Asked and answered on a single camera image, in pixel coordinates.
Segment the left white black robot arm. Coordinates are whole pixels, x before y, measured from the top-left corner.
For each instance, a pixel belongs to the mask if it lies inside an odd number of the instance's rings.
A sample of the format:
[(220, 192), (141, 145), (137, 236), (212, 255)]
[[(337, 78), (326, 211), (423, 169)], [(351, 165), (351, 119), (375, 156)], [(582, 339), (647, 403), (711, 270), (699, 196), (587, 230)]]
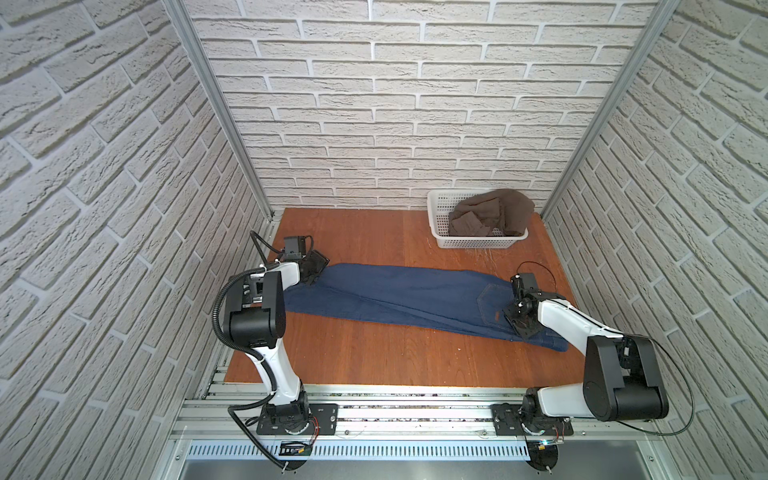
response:
[(335, 432), (338, 407), (310, 404), (303, 382), (288, 359), (283, 337), (287, 328), (284, 291), (314, 283), (329, 260), (314, 249), (310, 236), (284, 239), (280, 250), (250, 233), (257, 250), (276, 254), (274, 262), (242, 276), (227, 289), (221, 330), (250, 359), (268, 388), (259, 414), (244, 421), (262, 435), (308, 435), (312, 440)]

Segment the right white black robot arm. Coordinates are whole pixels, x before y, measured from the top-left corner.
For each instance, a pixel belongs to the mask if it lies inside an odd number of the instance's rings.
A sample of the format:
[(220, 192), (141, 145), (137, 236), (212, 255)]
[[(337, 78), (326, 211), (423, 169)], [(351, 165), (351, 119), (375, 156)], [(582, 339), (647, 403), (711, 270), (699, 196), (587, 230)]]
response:
[(580, 383), (530, 388), (513, 418), (527, 435), (570, 435), (573, 418), (602, 422), (663, 419), (669, 412), (653, 341), (609, 327), (563, 296), (538, 288), (531, 273), (510, 279), (514, 301), (504, 309), (524, 339), (549, 329), (584, 355)]

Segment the blue denim jeans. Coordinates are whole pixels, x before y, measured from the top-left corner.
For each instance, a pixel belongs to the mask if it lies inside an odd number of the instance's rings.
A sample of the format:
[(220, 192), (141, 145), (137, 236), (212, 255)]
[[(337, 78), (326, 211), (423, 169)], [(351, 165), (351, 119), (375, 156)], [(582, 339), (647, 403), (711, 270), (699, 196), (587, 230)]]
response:
[(291, 313), (525, 342), (556, 352), (569, 348), (548, 328), (520, 336), (504, 316), (516, 301), (510, 282), (475, 271), (337, 264), (311, 285), (288, 288), (284, 299)]

